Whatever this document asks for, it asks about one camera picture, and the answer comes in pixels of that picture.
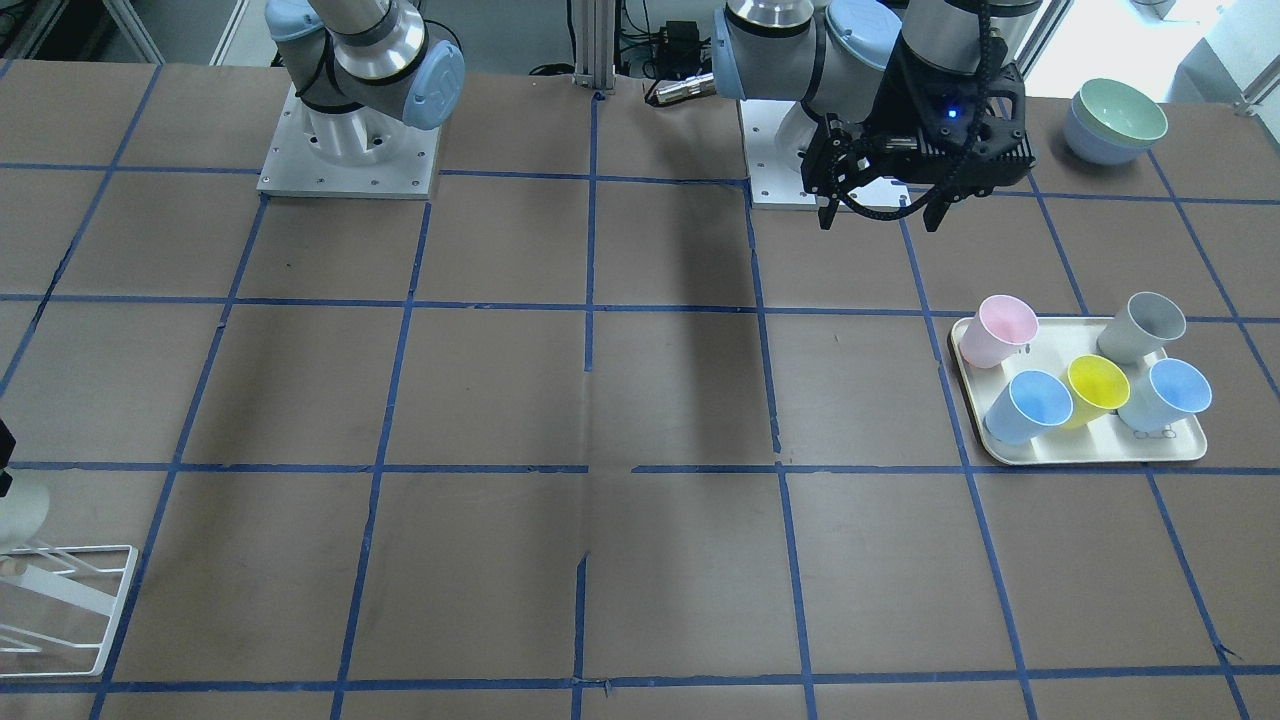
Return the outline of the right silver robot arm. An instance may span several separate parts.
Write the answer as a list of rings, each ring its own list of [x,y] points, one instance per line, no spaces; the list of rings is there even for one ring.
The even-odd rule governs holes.
[[[47,493],[41,470],[380,471],[392,407],[357,393],[358,364],[399,382],[425,238],[404,208],[287,202],[287,138],[320,161],[419,192],[383,161],[422,161],[463,64],[410,1],[271,1],[284,70],[14,63],[3,81],[3,297],[29,305],[3,354],[3,506]],[[413,263],[383,299],[323,284],[246,286],[283,236],[371,232]]]

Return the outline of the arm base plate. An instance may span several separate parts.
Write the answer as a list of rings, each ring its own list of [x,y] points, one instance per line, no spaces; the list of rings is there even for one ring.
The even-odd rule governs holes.
[[[739,111],[753,205],[815,211],[818,201],[804,186],[800,170],[817,123],[788,101],[745,100]]]
[[[370,108],[320,113],[288,94],[257,191],[289,199],[426,201],[440,133],[407,127]]]

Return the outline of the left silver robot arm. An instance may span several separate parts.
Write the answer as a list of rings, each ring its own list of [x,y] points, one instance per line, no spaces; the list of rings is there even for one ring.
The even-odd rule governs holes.
[[[877,222],[1020,183],[1037,158],[1012,59],[1037,1],[727,1],[714,15],[717,92],[783,101],[805,127],[797,173],[819,227]]]

